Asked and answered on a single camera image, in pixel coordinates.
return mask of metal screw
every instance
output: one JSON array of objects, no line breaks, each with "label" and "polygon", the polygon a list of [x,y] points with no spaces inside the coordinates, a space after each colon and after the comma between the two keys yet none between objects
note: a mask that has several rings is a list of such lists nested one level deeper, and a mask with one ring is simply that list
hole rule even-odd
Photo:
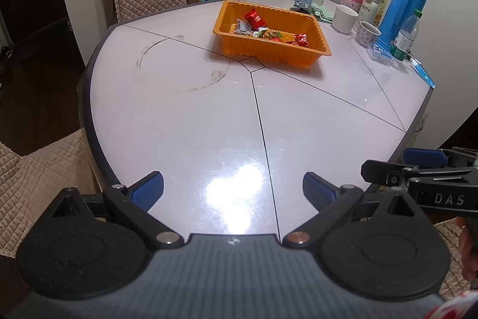
[{"label": "metal screw", "polygon": [[172,243],[178,242],[181,237],[179,234],[176,234],[173,231],[163,231],[156,236],[156,239],[161,242],[165,243],[166,245],[171,245]]},{"label": "metal screw", "polygon": [[297,243],[302,245],[303,243],[309,242],[310,235],[303,231],[294,231],[287,235],[287,240],[289,242]]}]

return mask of green cloth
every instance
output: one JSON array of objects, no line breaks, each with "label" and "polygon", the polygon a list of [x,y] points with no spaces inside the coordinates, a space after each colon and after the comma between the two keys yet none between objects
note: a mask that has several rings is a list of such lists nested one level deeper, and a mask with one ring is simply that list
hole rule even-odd
[{"label": "green cloth", "polygon": [[328,24],[331,24],[332,19],[334,18],[333,13],[329,13],[325,7],[319,6],[316,3],[312,3],[312,13],[320,22],[325,22]]}]

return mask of blue thermos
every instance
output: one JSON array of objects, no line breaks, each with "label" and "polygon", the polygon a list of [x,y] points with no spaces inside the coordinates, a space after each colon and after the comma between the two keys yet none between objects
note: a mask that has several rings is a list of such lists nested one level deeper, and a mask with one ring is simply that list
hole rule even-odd
[{"label": "blue thermos", "polygon": [[414,9],[423,10],[426,0],[391,0],[379,26],[382,35],[377,45],[384,51],[390,51],[390,45],[398,35],[403,22],[413,14]]}]

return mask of white thermos bottle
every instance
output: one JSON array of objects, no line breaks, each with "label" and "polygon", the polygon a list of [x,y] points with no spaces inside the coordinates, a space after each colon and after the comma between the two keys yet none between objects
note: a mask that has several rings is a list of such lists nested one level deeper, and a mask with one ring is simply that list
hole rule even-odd
[{"label": "white thermos bottle", "polygon": [[377,11],[379,10],[379,5],[382,0],[364,0],[360,10],[358,12],[359,16],[354,24],[354,30],[357,30],[360,22],[365,21],[368,23],[373,24],[373,20],[377,15]]}]

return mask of plastic water bottle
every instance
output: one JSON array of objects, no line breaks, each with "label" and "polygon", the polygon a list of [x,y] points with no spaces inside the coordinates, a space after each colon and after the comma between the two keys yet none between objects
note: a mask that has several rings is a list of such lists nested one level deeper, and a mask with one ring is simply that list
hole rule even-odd
[{"label": "plastic water bottle", "polygon": [[413,11],[413,14],[409,16],[398,32],[397,38],[391,46],[390,53],[396,59],[403,61],[410,48],[415,41],[415,38],[418,35],[418,28],[420,25],[420,18],[422,17],[422,12],[418,9]]}]

